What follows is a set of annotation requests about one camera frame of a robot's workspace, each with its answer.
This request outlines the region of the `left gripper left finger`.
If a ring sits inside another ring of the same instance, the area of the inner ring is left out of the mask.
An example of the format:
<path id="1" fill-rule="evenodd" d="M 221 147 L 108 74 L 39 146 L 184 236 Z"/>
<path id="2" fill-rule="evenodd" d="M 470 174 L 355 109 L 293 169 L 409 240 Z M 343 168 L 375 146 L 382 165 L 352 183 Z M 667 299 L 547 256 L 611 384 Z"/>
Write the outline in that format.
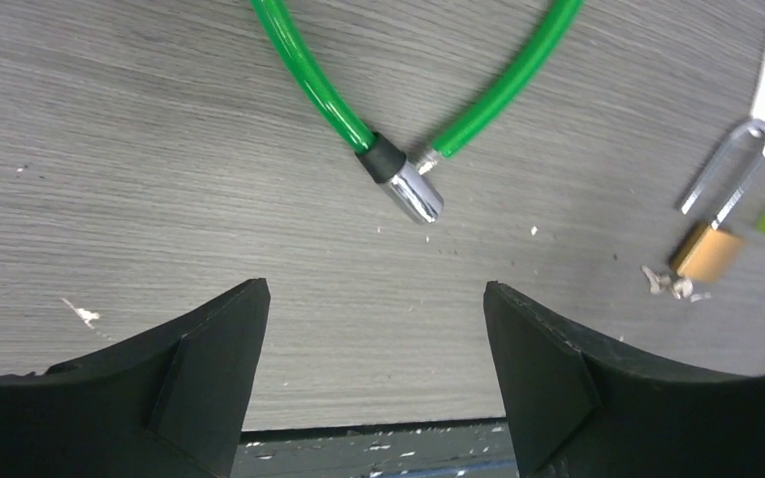
<path id="1" fill-rule="evenodd" d="M 227 477 L 270 305 L 245 281 L 41 374 L 0 375 L 0 477 Z"/>

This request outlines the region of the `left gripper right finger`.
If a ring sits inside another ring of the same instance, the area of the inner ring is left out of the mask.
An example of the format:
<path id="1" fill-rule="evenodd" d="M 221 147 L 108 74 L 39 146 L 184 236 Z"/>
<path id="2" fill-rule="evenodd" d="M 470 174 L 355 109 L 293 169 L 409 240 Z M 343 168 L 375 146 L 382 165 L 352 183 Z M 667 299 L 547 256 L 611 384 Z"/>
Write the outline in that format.
<path id="1" fill-rule="evenodd" d="M 765 477 L 765 375 L 663 358 L 508 285 L 483 310 L 522 477 Z"/>

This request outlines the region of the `brass padlock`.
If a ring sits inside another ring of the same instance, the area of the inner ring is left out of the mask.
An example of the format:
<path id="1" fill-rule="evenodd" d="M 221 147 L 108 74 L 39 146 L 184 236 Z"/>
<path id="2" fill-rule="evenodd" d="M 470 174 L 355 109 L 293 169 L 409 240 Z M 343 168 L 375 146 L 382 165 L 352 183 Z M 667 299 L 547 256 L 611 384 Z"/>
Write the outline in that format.
<path id="1" fill-rule="evenodd" d="M 748 119 L 736 126 L 706 161 L 678 204 L 678 210 L 682 214 L 689 212 L 728 151 L 744 134 L 761 138 L 763 145 L 742 169 L 736 181 L 727 188 L 715 214 L 708 221 L 694 225 L 675 249 L 669 259 L 668 267 L 678 277 L 698 282 L 715 282 L 733 264 L 744 246 L 743 239 L 723 230 L 721 224 L 765 166 L 765 120 Z"/>

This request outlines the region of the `green cable bike lock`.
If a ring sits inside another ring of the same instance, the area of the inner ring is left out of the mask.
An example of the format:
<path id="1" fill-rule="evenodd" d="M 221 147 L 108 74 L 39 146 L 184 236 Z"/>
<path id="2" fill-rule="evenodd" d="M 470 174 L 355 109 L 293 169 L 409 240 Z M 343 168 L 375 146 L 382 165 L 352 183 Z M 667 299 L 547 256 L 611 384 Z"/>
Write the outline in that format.
<path id="1" fill-rule="evenodd" d="M 505 70 L 415 158 L 372 130 L 319 67 L 282 1 L 253 1 L 252 10 L 288 73 L 373 182 L 417 224 L 433 224 L 444 200 L 426 175 L 481 134 L 545 66 L 581 12 L 582 1 L 554 1 Z"/>

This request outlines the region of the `silver padlock key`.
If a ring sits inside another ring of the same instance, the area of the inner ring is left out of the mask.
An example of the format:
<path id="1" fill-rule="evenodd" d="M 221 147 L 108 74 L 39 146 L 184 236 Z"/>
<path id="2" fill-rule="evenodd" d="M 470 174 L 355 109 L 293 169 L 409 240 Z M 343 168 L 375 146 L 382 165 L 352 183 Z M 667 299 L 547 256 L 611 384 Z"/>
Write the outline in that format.
<path id="1" fill-rule="evenodd" d="M 686 277 L 661 273 L 646 265 L 641 265 L 639 269 L 648 281 L 648 290 L 651 295 L 670 295 L 678 301 L 687 301 L 688 303 L 712 298 L 710 292 L 697 291 L 694 283 Z"/>

